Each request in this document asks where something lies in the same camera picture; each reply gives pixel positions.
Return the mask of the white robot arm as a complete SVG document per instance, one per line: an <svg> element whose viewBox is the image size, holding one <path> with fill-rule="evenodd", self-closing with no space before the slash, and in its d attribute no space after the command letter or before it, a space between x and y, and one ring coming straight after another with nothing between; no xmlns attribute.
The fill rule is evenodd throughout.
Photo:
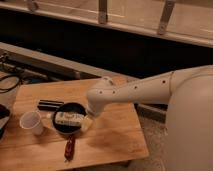
<svg viewBox="0 0 213 171"><path fill-rule="evenodd" d="M164 171L213 171L213 65L117 85L103 77L86 94L82 130L111 103L166 104Z"/></svg>

